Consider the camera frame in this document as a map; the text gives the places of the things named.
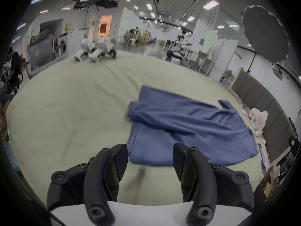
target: upholstered headboard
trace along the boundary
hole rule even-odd
[[[284,152],[289,152],[290,138],[295,137],[282,107],[261,83],[242,69],[233,81],[231,89],[250,109],[257,108],[269,113],[263,128],[266,148],[270,162],[281,160],[279,157]]]

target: white appliance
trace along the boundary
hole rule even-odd
[[[85,38],[84,30],[73,30],[67,34],[68,57],[76,55],[77,51],[81,49],[80,43]]]
[[[67,33],[62,34],[63,36],[60,36],[58,38],[58,45],[59,45],[59,56],[67,56]]]

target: white plush toy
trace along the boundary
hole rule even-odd
[[[253,125],[253,128],[256,130],[255,135],[257,137],[260,137],[262,134],[262,130],[265,126],[265,122],[268,118],[268,112],[267,111],[260,111],[256,108],[251,109],[249,116],[251,117],[251,123]]]

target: mattress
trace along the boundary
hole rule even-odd
[[[43,203],[47,202],[52,173],[88,162],[103,147],[127,142],[132,123],[126,112],[130,102],[138,100],[142,85],[220,108],[218,100],[228,100],[252,127],[227,88],[185,67],[123,51],[117,52],[117,59],[105,57],[99,63],[65,59],[33,77],[7,111],[17,163]],[[253,191],[263,178],[260,153],[228,167],[245,171]],[[118,201],[122,203],[183,202],[172,166],[128,162],[119,186]]]

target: blue cloth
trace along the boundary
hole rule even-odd
[[[127,116],[133,120],[130,161],[172,165],[175,143],[197,147],[212,163],[230,165],[258,154],[251,130],[228,101],[223,109],[142,86]]]

